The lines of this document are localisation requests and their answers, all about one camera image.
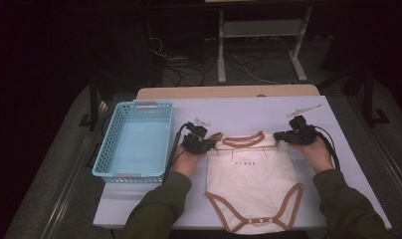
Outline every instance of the dark background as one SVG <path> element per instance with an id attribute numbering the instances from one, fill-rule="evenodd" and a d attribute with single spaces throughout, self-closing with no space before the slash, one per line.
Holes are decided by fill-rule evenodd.
<path id="1" fill-rule="evenodd" d="M 238 12 L 233 13 L 238 19 Z M 153 18 L 77 12 L 68 1 L 0 0 L 0 238 L 71 103 L 90 79 L 96 79 L 105 99 L 156 86 L 161 63 L 145 54 L 150 47 L 147 19 L 170 48 L 198 46 L 197 52 L 186 51 L 201 57 L 203 38 L 217 32 L 217 12 Z M 204 31 L 194 31 L 194 26 Z M 325 70 L 337 73 L 365 56 L 375 78 L 402 108 L 402 1 L 316 7 L 306 40 L 316 35 L 334 36 Z"/>

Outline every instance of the brown trim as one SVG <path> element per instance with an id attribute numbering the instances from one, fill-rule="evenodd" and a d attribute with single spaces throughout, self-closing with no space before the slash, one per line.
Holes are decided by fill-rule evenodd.
<path id="1" fill-rule="evenodd" d="M 217 195 L 217 194 L 213 194 L 211 192 L 205 192 L 205 195 L 208 197 L 208 199 L 210 200 L 211 204 L 213 204 L 213 207 L 216 209 L 217 213 L 219 214 L 220 219 L 222 220 L 223 224 L 226 227 L 226 230 L 228 232 L 237 232 L 239 229 L 241 229 L 243 226 L 245 226 L 246 224 L 248 224 L 248 219 L 243 217 L 237 210 L 235 207 L 233 207 L 225 198 Z M 220 210 L 219 205 L 217 205 L 216 201 L 214 201 L 214 199 L 219 200 L 220 202 L 222 202 L 223 204 L 225 204 L 225 206 L 227 206 L 232 212 L 233 214 L 236 216 L 236 218 L 238 218 L 241 223 L 236 226 L 236 228 L 234 229 L 230 229 L 229 224 L 226 220 L 225 215 L 223 214 L 222 210 Z"/>
<path id="2" fill-rule="evenodd" d="M 231 147 L 249 147 L 253 146 L 259 142 L 261 142 L 266 136 L 262 131 L 257 132 L 251 136 L 243 136 L 243 137 L 225 137 L 223 138 L 223 144 L 231 146 Z"/>
<path id="3" fill-rule="evenodd" d="M 298 191 L 299 193 L 298 193 L 297 199 L 296 199 L 296 201 L 295 201 L 294 210 L 292 211 L 291 220 L 289 221 L 289 224 L 286 225 L 284 222 L 282 222 L 282 221 L 280 220 L 280 218 L 281 218 L 281 217 L 283 216 L 283 214 L 285 213 L 286 208 L 288 207 L 289 200 L 291 199 L 292 195 L 293 195 L 296 191 Z M 275 220 L 276 224 L 279 224 L 279 225 L 280 225 L 280 223 L 282 223 L 283 225 L 285 225 L 285 227 L 284 227 L 285 230 L 289 230 L 289 229 L 291 229 L 291 228 L 294 226 L 295 218 L 296 218 L 296 216 L 297 216 L 297 212 L 298 212 L 298 209 L 300 208 L 300 204 L 301 204 L 302 192 L 303 192 L 303 184 L 301 184 L 301 183 L 295 184 L 295 185 L 288 191 L 288 193 L 286 194 L 286 196 L 285 196 L 285 198 L 284 198 L 284 200 L 283 200 L 283 202 L 282 202 L 281 209 L 279 210 L 278 214 L 276 214 L 276 216 L 273 217 L 273 219 Z"/>
<path id="4" fill-rule="evenodd" d="M 291 219 L 289 221 L 289 224 L 287 225 L 284 222 L 282 222 L 280 220 L 280 218 L 283 216 L 283 214 L 287 210 L 289 200 L 291 199 L 292 195 L 296 191 L 298 192 L 297 199 L 295 201 L 295 205 L 292 210 Z M 279 212 L 274 217 L 261 217 L 261 218 L 253 218 L 253 219 L 247 219 L 244 216 L 242 216 L 236 210 L 236 208 L 233 207 L 232 204 L 230 204 L 229 201 L 227 201 L 225 198 L 223 198 L 217 194 L 208 192 L 208 191 L 205 192 L 205 195 L 207 196 L 208 200 L 210 200 L 211 204 L 213 205 L 214 209 L 216 210 L 217 214 L 219 215 L 226 230 L 231 233 L 236 233 L 245 225 L 252 224 L 252 223 L 265 223 L 265 222 L 273 222 L 273 223 L 277 224 L 278 226 L 282 227 L 282 229 L 284 229 L 286 231 L 292 229 L 292 227 L 294 226 L 294 223 L 295 223 L 295 219 L 297 217 L 298 209 L 301 204 L 302 192 L 303 192 L 303 185 L 301 183 L 295 184 L 286 194 Z M 229 224 L 226 220 L 225 215 L 223 214 L 222 210 L 219 208 L 219 205 L 217 204 L 217 202 L 215 200 L 218 200 L 221 203 L 223 203 L 225 206 L 227 206 L 229 208 L 229 210 L 235 215 L 235 217 L 241 221 L 241 223 L 239 223 L 235 228 L 231 229 L 229 227 Z"/>

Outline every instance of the metal frame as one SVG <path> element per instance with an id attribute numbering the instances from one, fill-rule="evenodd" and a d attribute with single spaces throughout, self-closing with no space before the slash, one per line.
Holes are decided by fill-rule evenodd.
<path id="1" fill-rule="evenodd" d="M 259 21 L 259 23 L 263 23 L 268 26 L 269 29 L 264 28 L 264 33 L 250 32 L 246 31 L 243 27 L 246 26 L 246 22 L 236 22 L 236 23 L 225 23 L 224 22 L 224 13 L 223 10 L 220 11 L 219 18 L 219 56 L 217 57 L 217 73 L 218 73 L 218 81 L 219 84 L 226 84 L 226 69 L 225 69 L 225 61 L 224 61 L 224 53 L 223 53 L 223 44 L 224 38 L 230 37 L 255 37 L 255 36 L 298 36 L 297 43 L 294 48 L 289 51 L 289 57 L 291 58 L 292 64 L 294 65 L 295 71 L 298 75 L 298 79 L 301 83 L 307 82 L 306 74 L 303 71 L 300 59 L 298 58 L 298 54 L 301 49 L 302 41 L 304 34 L 306 32 L 306 28 L 308 25 L 310 13 L 312 11 L 312 7 L 307 7 L 303 14 L 301 21 L 299 21 L 299 28 L 296 33 L 291 33 L 288 31 L 288 27 L 294 23 L 295 20 L 277 20 L 277 21 Z M 232 31 L 230 33 L 226 32 L 226 24 L 228 28 Z M 236 30 L 241 29 L 241 32 L 245 33 L 236 33 Z"/>

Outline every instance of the table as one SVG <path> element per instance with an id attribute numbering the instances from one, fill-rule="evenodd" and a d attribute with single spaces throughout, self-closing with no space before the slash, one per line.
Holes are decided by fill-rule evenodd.
<path id="1" fill-rule="evenodd" d="M 325 128 L 332 135 L 340 158 L 341 170 L 347 183 L 363 193 L 383 218 L 386 227 L 391 227 L 326 98 L 320 96 L 314 86 L 142 89 L 138 93 L 137 99 L 168 99 L 172 101 L 174 103 L 175 131 L 188 120 L 194 120 L 195 117 L 198 117 L 211 123 L 211 126 L 207 128 L 209 133 L 224 130 L 227 134 L 248 134 L 252 131 L 258 131 L 258 129 L 263 129 L 265 132 L 288 130 L 290 127 L 288 126 L 287 115 L 292 113 L 295 108 L 303 109 L 320 104 L 321 109 L 305 115 L 306 120 L 308 123 Z M 319 212 L 319 197 L 311 181 L 314 172 L 298 151 L 290 149 L 290 155 L 299 181 L 304 185 L 301 206 L 294 229 L 322 228 L 325 226 L 325 219 Z M 219 216 L 204 196 L 206 169 L 207 162 L 202 160 L 196 173 L 191 177 L 193 186 L 187 195 L 186 210 L 176 221 L 174 228 L 224 229 Z M 148 190 L 156 186 L 158 184 L 107 183 L 100 198 L 94 225 L 104 228 L 121 228 L 132 208 Z"/>

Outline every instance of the black cable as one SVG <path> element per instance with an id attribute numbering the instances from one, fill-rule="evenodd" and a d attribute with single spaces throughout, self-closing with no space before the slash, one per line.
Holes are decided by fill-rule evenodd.
<path id="1" fill-rule="evenodd" d="M 324 141 L 325 146 L 327 147 L 329 153 L 331 154 L 331 156 L 333 158 L 335 169 L 340 171 L 340 163 L 338 161 L 337 154 L 335 153 L 334 143 L 333 143 L 333 140 L 332 140 L 330 134 L 327 131 L 325 131 L 323 128 L 321 128 L 321 127 L 317 127 L 317 128 L 323 130 L 324 132 L 326 132 L 328 134 L 328 136 L 329 136 L 329 138 L 331 140 L 331 143 L 328 141 L 328 139 L 321 132 L 318 133 L 318 136 L 322 139 L 322 141 Z"/>
<path id="2" fill-rule="evenodd" d="M 188 123 L 185 123 L 183 126 L 181 126 L 179 131 L 176 133 L 176 137 L 175 137 L 175 140 L 173 142 L 172 148 L 170 150 L 170 155 L 169 155 L 169 158 L 167 160 L 167 165 L 166 165 L 166 168 L 164 170 L 163 180 L 162 180 L 161 184 L 164 184 L 164 182 L 166 181 L 167 177 L 169 176 L 170 169 L 171 169 L 171 167 L 172 167 L 172 165 L 174 163 L 174 160 L 175 160 L 173 157 L 174 157 L 174 154 L 176 152 L 177 144 L 179 143 L 180 134 L 182 133 L 182 130 L 186 126 L 188 126 Z"/>

